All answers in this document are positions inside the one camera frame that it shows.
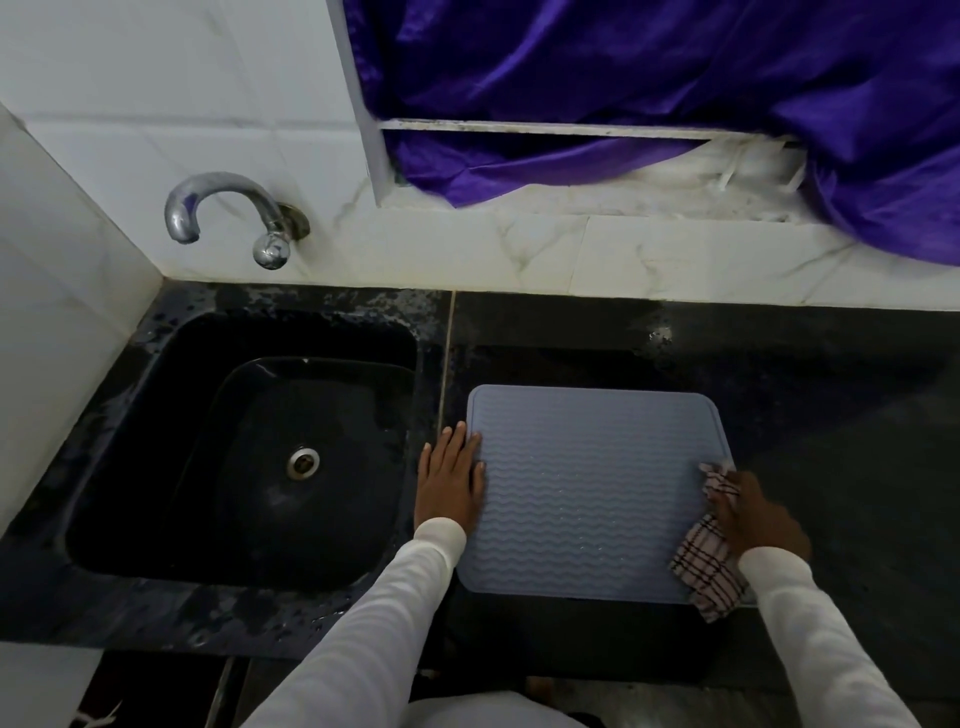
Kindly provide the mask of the person's left forearm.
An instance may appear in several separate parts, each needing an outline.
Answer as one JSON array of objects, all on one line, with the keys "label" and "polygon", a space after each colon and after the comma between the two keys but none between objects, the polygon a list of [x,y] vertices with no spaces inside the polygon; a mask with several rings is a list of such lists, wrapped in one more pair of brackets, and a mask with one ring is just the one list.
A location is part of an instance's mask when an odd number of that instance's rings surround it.
[{"label": "person's left forearm", "polygon": [[448,517],[416,528],[242,728],[399,728],[429,628],[466,542],[465,530]]}]

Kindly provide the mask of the checkered dish cloth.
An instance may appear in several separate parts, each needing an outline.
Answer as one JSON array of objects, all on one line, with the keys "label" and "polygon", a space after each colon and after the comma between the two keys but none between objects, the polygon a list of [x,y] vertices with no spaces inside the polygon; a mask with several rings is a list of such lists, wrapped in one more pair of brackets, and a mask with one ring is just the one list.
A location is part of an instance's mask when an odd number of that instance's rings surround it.
[{"label": "checkered dish cloth", "polygon": [[740,489],[731,478],[735,470],[729,460],[700,465],[702,492],[708,509],[687,531],[669,563],[672,574],[689,589],[690,604],[709,625],[725,619],[753,599],[712,501],[714,494],[723,496],[732,512],[737,511]]}]

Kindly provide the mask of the black sink basin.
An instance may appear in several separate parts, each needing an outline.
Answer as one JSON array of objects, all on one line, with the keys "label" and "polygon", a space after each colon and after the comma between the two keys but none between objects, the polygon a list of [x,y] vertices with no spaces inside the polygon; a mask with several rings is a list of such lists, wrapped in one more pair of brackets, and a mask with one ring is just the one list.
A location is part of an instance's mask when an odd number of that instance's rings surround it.
[{"label": "black sink basin", "polygon": [[[418,351],[400,325],[204,314],[164,347],[66,534],[87,570],[346,588],[395,529]],[[294,451],[316,474],[286,476]]]}]

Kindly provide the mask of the person's right hand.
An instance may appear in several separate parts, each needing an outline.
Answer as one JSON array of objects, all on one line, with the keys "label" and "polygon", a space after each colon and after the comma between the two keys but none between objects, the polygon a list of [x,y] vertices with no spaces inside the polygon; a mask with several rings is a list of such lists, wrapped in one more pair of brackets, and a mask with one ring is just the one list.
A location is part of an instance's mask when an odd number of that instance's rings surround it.
[{"label": "person's right hand", "polygon": [[752,472],[733,473],[744,473],[745,479],[738,502],[741,532],[723,532],[731,554],[741,557],[754,549],[772,548],[790,552],[809,562],[811,542],[798,521],[784,505],[765,496],[760,481]]}]

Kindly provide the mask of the white window frame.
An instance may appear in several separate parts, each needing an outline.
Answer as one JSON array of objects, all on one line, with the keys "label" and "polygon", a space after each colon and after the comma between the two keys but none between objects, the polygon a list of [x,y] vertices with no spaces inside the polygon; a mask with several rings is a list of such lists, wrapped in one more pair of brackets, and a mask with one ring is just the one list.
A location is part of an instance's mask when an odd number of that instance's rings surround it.
[{"label": "white window frame", "polygon": [[[760,126],[712,108],[708,71],[743,18],[789,0],[342,0],[363,99],[380,119]],[[454,208],[529,185],[588,185],[691,140],[388,129],[390,161]]]}]

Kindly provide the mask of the blue ribbed silicone mat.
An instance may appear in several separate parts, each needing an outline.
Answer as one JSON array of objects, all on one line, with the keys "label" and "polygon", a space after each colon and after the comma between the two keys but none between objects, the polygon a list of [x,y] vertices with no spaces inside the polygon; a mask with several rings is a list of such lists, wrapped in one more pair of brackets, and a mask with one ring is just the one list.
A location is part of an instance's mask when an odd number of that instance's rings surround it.
[{"label": "blue ribbed silicone mat", "polygon": [[705,514],[702,464],[733,463],[704,394],[482,384],[484,506],[457,576],[474,594],[688,605],[669,569]]}]

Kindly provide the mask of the purple satin curtain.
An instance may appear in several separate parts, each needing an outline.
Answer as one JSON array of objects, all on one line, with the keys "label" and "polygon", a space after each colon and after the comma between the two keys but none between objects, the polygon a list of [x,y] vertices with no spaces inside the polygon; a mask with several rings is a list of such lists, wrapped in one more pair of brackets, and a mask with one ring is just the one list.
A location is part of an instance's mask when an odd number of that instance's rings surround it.
[{"label": "purple satin curtain", "polygon": [[791,136],[822,213],[960,266],[960,0],[342,0],[379,118]]}]

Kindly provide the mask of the person's right forearm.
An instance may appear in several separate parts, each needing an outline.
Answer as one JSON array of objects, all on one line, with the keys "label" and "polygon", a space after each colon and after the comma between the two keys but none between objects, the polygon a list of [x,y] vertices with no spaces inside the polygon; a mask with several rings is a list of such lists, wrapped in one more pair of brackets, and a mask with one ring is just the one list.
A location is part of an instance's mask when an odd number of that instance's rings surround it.
[{"label": "person's right forearm", "polygon": [[803,728],[921,728],[809,564],[757,547],[738,562],[783,664]]}]

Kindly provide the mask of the person's white clothing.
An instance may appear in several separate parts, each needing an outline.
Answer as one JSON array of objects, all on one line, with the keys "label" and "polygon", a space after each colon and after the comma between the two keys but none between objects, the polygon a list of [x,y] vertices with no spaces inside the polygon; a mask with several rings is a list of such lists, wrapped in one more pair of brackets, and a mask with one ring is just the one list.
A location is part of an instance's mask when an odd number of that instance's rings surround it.
[{"label": "person's white clothing", "polygon": [[587,728],[576,716],[509,690],[409,703],[400,728]]}]

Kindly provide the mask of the person's left hand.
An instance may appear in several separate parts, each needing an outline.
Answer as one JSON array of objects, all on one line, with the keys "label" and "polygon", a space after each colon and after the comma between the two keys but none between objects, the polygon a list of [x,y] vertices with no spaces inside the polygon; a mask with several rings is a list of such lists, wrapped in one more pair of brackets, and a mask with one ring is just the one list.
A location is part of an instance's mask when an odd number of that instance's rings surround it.
[{"label": "person's left hand", "polygon": [[419,480],[419,465],[416,474],[416,493],[414,501],[414,528],[419,528],[429,520],[446,518],[459,525],[466,536],[476,528],[483,503],[473,504],[471,497],[471,477],[474,465],[482,463],[476,459],[482,442],[478,432],[470,434],[466,428],[466,440],[456,468],[449,468],[449,429],[447,426],[432,444],[431,474],[428,480]]}]

